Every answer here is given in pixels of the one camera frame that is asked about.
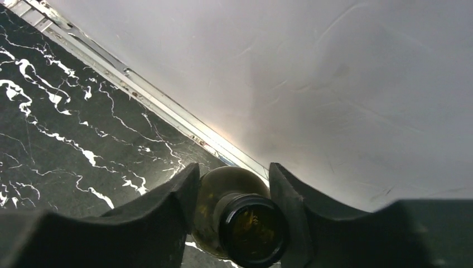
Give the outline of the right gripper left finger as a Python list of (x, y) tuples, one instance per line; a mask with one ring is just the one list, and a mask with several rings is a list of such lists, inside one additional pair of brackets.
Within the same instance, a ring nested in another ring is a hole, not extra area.
[(97, 217), (1, 210), (2, 267), (180, 267), (199, 188), (197, 163)]

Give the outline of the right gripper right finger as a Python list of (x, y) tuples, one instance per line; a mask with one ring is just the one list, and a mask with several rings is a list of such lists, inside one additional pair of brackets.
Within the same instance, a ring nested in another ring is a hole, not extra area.
[(275, 162), (269, 184), (289, 224), (282, 267), (472, 266), (470, 199), (401, 199), (365, 212)]

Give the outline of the olive wine bottle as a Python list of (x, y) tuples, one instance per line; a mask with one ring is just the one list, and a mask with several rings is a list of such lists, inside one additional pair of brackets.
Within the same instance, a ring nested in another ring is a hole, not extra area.
[(288, 222), (269, 188), (235, 166), (200, 178), (191, 235), (207, 253), (241, 267), (270, 267), (289, 244)]

